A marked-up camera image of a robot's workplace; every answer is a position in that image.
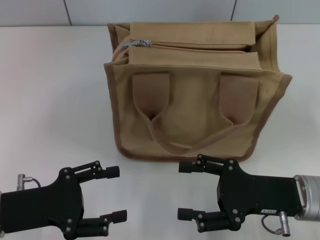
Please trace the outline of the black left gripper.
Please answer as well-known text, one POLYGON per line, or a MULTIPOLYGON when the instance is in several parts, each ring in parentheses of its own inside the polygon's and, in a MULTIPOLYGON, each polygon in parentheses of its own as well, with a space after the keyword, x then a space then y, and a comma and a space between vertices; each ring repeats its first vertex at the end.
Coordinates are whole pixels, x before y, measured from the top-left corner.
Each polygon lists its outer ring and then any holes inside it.
POLYGON ((80 184, 119 176, 119 166, 103 169, 99 161, 94 161, 61 169, 50 185, 2 193, 0 227, 9 234, 54 226, 66 240, 74 240, 84 213, 80 184))

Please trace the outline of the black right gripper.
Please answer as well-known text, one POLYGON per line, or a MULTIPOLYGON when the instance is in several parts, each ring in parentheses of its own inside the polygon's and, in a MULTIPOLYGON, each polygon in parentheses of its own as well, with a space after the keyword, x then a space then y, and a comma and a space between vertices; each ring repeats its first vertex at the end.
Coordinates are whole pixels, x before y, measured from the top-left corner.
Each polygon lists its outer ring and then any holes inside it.
POLYGON ((252 175, 237 162, 216 166, 219 176, 217 197, 220 211, 205 212, 178 208, 177 219, 195 220, 199 232, 237 231, 247 215, 294 217, 302 210, 296 180, 293 177, 252 175))

